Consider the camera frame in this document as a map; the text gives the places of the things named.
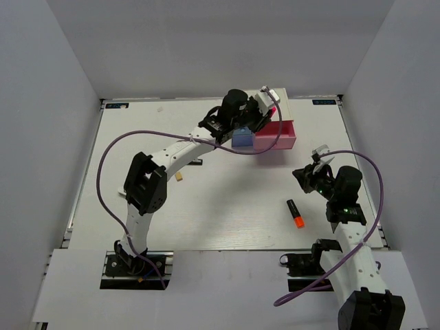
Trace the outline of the orange highlighter marker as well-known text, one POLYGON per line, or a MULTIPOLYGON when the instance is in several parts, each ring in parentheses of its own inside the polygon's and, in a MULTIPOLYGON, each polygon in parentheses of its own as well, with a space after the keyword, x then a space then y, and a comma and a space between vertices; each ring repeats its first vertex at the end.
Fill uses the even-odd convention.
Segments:
POLYGON ((292 199, 287 200, 287 207, 289 208, 289 211, 291 213, 291 216, 294 220, 296 227, 304 228, 305 223, 303 221, 303 218, 301 217, 301 214, 292 199))

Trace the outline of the green highlighter marker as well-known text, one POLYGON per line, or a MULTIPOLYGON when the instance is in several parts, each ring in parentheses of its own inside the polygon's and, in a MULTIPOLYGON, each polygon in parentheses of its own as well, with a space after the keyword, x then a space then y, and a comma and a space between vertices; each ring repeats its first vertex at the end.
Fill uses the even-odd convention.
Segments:
POLYGON ((201 166, 203 164, 203 160, 202 159, 195 159, 190 164, 194 165, 194 166, 201 166))

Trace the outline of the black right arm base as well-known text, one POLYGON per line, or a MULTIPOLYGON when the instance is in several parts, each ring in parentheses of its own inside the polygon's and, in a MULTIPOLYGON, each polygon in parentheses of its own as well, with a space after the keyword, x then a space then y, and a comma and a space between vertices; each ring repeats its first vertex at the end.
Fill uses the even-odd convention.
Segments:
POLYGON ((306 288, 325 273, 319 263, 314 260, 312 253, 283 254, 279 258, 279 264, 287 269, 289 293, 306 288))

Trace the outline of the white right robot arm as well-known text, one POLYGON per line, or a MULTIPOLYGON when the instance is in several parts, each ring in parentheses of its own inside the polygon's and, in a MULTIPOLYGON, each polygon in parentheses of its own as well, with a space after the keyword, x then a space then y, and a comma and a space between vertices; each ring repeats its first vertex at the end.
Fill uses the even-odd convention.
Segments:
POLYGON ((318 239, 308 254, 290 254, 289 276, 323 276, 341 263, 327 277, 340 303, 338 328, 399 329, 404 300, 391 293, 364 242, 366 218, 358 203, 361 172, 343 166, 333 174, 329 165, 310 164, 292 174, 305 193, 317 192, 326 199, 326 218, 335 237, 318 239))

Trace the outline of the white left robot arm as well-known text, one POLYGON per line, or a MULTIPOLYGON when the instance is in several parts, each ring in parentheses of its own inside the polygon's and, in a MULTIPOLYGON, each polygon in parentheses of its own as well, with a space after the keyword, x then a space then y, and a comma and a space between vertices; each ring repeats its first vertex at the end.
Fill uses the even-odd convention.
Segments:
POLYGON ((197 157, 231 140, 235 130, 260 131, 271 121, 272 109, 279 102, 273 89, 253 96, 231 89, 186 137, 151 155, 139 152, 134 156, 124 183, 126 232, 115 242, 115 253, 128 273, 139 274, 146 266, 146 237, 153 214, 166 201, 169 179, 197 157))

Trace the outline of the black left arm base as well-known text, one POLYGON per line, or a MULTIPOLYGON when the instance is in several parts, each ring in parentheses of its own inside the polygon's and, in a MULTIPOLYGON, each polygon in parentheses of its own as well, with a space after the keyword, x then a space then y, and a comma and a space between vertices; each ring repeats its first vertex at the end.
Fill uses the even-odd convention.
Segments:
POLYGON ((153 267, 141 260, 140 266, 129 270, 127 265, 116 256, 115 252, 107 252, 100 281, 100 289, 112 290, 146 290, 158 291, 168 287, 173 270, 172 252, 148 252, 151 260, 164 281, 165 287, 153 267))

